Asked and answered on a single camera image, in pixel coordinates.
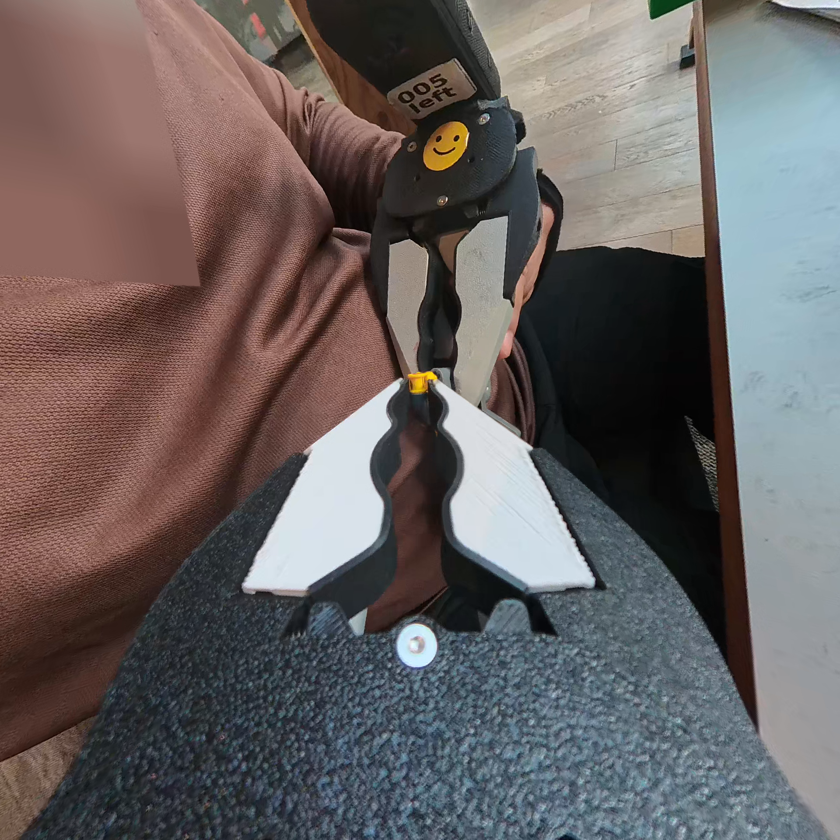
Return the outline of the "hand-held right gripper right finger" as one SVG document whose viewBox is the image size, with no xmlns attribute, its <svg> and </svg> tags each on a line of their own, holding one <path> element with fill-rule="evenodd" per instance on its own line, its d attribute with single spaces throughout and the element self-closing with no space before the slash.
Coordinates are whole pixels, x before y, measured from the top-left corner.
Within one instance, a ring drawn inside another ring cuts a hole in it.
<svg viewBox="0 0 840 840">
<path fill-rule="evenodd" d="M 427 391 L 447 486 L 442 569 L 488 616 L 500 601 L 591 590 L 596 577 L 534 463 L 532 447 L 441 381 Z"/>
</svg>

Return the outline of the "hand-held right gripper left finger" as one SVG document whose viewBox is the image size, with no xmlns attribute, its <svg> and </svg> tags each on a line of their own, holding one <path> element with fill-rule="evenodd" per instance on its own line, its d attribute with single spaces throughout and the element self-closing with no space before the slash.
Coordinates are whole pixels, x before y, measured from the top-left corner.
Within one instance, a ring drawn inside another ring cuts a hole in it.
<svg viewBox="0 0 840 840">
<path fill-rule="evenodd" d="M 306 451 L 243 592 L 335 602 L 348 618 L 382 596 L 396 572 L 388 486 L 407 415 L 407 381 L 395 381 Z"/>
</svg>

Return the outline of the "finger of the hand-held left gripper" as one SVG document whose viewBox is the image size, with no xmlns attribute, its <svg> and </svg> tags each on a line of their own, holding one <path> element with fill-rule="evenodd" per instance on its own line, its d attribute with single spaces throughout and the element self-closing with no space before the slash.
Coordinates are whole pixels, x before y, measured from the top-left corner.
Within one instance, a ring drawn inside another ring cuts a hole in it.
<svg viewBox="0 0 840 840">
<path fill-rule="evenodd" d="M 455 331 L 455 390 L 481 403 L 505 338 L 513 306 L 505 298 L 508 218 L 480 221 L 455 249 L 455 292 L 460 321 Z"/>
<path fill-rule="evenodd" d="M 421 344 L 421 307 L 427 290 L 428 252 L 405 239 L 388 250 L 387 326 L 402 374 L 421 369 L 417 353 Z"/>
</svg>

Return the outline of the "person's left forearm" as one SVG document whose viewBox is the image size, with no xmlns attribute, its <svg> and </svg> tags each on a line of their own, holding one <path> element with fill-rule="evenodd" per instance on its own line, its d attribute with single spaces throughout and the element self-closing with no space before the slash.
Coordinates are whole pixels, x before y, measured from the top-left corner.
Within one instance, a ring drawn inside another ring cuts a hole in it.
<svg viewBox="0 0 840 840">
<path fill-rule="evenodd" d="M 331 206 L 332 224 L 370 233 L 404 136 L 324 100 L 248 54 L 195 2 L 139 2 L 175 156 L 188 192 L 217 178 L 239 198 L 271 190 Z"/>
</svg>

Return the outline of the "person's left hand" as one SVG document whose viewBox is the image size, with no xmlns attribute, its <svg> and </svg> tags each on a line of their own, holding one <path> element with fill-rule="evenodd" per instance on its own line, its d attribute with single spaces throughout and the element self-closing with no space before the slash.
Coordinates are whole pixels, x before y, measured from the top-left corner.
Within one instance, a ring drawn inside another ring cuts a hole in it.
<svg viewBox="0 0 840 840">
<path fill-rule="evenodd" d="M 527 265 L 521 273 L 516 286 L 512 303 L 513 310 L 511 320 L 498 354 L 498 359 L 500 361 L 506 360 L 511 354 L 513 340 L 518 328 L 522 308 L 532 296 L 534 288 L 537 285 L 543 258 L 545 257 L 548 249 L 549 239 L 555 219 L 555 212 L 553 206 L 543 198 L 541 199 L 541 214 L 539 240 L 535 245 Z"/>
</svg>

